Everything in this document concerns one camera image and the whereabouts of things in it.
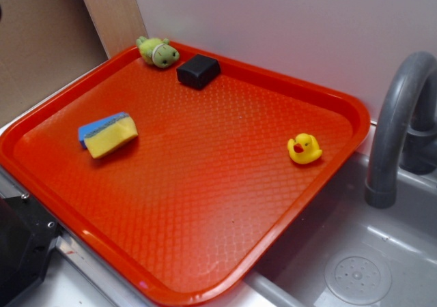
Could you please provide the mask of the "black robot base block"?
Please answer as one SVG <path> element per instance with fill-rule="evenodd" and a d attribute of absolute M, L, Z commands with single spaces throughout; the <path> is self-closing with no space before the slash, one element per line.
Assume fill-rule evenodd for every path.
<path fill-rule="evenodd" d="M 44 282 L 58 236 L 58 221 L 35 197 L 1 199 L 2 306 Z"/>

